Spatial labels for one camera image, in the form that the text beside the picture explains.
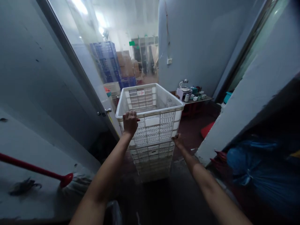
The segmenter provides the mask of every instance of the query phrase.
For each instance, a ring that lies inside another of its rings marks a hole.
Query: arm
[[[252,224],[223,191],[214,177],[199,163],[199,161],[194,159],[188,153],[184,147],[181,135],[178,134],[173,140],[183,155],[193,178],[200,187],[208,206],[217,217],[220,224]]]
[[[70,225],[103,224],[110,191],[123,163],[129,142],[133,138],[138,127],[137,113],[132,111],[127,112],[123,115],[123,121],[123,135],[95,175],[87,192],[82,198]]]

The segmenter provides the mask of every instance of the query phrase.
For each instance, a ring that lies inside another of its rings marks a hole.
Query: wall switch
[[[172,64],[172,59],[171,58],[167,60],[167,65],[169,65],[169,64]]]

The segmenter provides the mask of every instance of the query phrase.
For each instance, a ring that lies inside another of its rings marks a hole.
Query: blue plastic crate
[[[115,58],[103,58],[99,60],[100,65],[102,66],[102,69],[104,72],[108,72],[110,70],[113,71],[120,71],[119,61],[117,57]]]
[[[128,78],[122,78],[121,81],[119,81],[120,89],[122,88],[128,88],[133,87],[137,85],[135,77],[128,77]]]
[[[107,83],[111,82],[120,82],[120,72],[118,70],[113,71],[113,74],[111,71],[104,72],[105,77],[103,77],[104,80],[107,81]]]
[[[90,46],[98,59],[117,57],[115,44],[111,41],[91,43]]]

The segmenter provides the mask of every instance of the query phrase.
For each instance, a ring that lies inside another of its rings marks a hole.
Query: hand
[[[134,133],[138,128],[137,112],[129,111],[123,115],[123,123],[124,123],[124,133],[130,134],[131,138],[134,136]]]
[[[178,147],[178,148],[184,148],[184,143],[183,143],[183,140],[181,138],[181,134],[177,134],[175,135],[174,137],[172,137],[172,140],[175,142],[175,145]]]

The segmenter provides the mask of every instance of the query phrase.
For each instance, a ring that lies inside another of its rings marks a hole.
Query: label on crate
[[[138,96],[145,95],[145,91],[137,91],[137,95]]]

